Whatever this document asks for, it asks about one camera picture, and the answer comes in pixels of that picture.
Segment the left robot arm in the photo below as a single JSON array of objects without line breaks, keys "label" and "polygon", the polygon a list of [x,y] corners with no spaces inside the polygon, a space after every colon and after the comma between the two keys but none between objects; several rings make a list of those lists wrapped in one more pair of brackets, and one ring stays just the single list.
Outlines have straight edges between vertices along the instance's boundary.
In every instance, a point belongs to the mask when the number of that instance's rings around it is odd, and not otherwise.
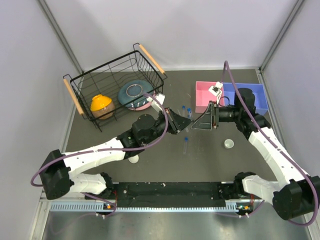
[{"label": "left robot arm", "polygon": [[46,198],[56,200],[68,193],[109,198],[114,191],[109,175],[87,174],[86,171],[115,161],[136,162],[139,154],[159,142],[165,133],[176,135],[191,122],[191,119],[166,108],[159,112],[157,119],[150,114],[139,116],[129,130],[100,145],[78,152],[51,151],[39,173]]}]

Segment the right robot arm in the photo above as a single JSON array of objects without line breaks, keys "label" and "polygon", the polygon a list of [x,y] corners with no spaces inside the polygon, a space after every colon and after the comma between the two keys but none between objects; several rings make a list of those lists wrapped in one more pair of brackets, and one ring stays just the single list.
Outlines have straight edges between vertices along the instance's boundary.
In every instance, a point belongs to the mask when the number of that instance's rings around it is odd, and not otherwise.
[{"label": "right robot arm", "polygon": [[270,123],[256,112],[255,95],[249,88],[239,88],[234,104],[219,106],[210,101],[192,129],[212,130],[219,123],[235,123],[237,129],[261,154],[276,182],[259,177],[253,172],[240,172],[234,177],[233,192],[239,198],[255,195],[271,204],[283,220],[313,213],[320,206],[320,178],[311,177],[289,156],[278,141]]}]

